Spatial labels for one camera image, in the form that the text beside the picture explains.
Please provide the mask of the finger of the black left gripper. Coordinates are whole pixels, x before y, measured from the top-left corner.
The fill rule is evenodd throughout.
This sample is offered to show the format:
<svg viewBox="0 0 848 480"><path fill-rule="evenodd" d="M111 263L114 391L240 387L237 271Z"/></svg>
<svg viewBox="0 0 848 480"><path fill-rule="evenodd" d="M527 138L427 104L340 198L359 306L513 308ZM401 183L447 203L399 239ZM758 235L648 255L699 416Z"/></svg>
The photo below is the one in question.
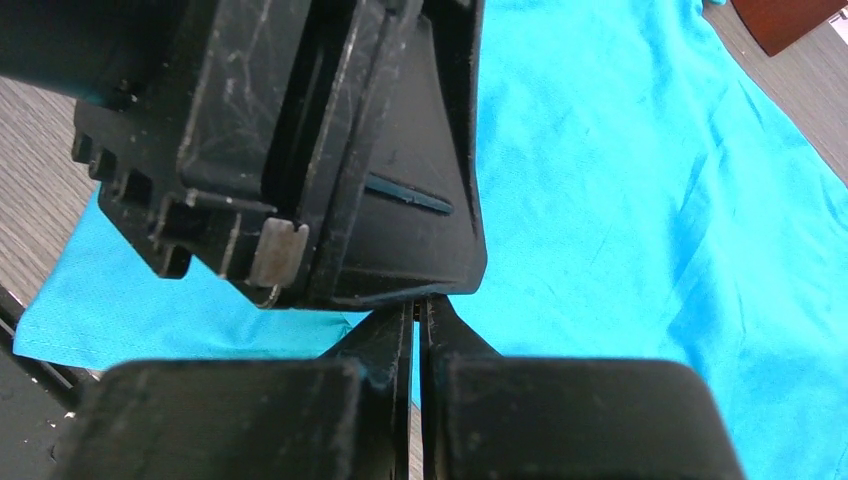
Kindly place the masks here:
<svg viewBox="0 0 848 480"><path fill-rule="evenodd" d="M357 6L304 193L310 309L470 294L487 263L475 174L480 1Z"/></svg>

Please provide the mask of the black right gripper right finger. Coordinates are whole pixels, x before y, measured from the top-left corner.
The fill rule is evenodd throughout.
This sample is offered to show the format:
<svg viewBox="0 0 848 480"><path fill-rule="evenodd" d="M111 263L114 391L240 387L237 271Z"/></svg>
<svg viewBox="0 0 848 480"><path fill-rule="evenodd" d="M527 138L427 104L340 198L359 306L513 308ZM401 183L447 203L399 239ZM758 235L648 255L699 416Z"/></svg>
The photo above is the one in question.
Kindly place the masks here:
<svg viewBox="0 0 848 480"><path fill-rule="evenodd" d="M499 354L448 298L418 307L428 479L741 479L702 378L676 362Z"/></svg>

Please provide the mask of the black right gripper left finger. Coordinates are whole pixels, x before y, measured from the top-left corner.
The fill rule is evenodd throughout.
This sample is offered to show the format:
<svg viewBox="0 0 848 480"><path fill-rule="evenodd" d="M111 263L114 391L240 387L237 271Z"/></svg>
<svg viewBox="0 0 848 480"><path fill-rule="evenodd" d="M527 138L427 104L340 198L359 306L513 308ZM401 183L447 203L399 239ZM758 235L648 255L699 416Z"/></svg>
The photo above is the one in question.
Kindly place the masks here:
<svg viewBox="0 0 848 480"><path fill-rule="evenodd" d="M307 360L137 361L90 389L58 479L405 479L413 307Z"/></svg>

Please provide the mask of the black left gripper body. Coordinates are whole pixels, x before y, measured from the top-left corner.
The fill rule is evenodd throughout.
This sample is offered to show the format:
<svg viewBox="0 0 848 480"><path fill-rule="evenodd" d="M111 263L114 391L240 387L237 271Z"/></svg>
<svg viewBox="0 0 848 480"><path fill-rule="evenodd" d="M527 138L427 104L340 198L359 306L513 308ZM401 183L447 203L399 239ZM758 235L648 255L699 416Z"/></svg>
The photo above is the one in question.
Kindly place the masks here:
<svg viewBox="0 0 848 480"><path fill-rule="evenodd" d="M398 73L384 1L5 1L4 77L73 98L72 159L148 267L366 310L341 241Z"/></svg>

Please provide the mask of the turquoise t-shirt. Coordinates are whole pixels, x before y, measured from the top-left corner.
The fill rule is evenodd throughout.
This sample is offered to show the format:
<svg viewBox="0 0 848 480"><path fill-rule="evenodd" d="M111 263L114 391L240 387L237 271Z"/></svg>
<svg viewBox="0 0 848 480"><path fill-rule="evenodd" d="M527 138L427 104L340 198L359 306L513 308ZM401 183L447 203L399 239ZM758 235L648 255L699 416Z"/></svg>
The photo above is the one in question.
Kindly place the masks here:
<svg viewBox="0 0 848 480"><path fill-rule="evenodd" d="M847 475L847 189L699 1L480 1L478 289L369 310L261 308L200 261L157 276L101 185L13 340L105 373L307 360L372 312L448 298L499 354L664 360L709 388L741 479ZM75 416L100 380L71 393Z"/></svg>

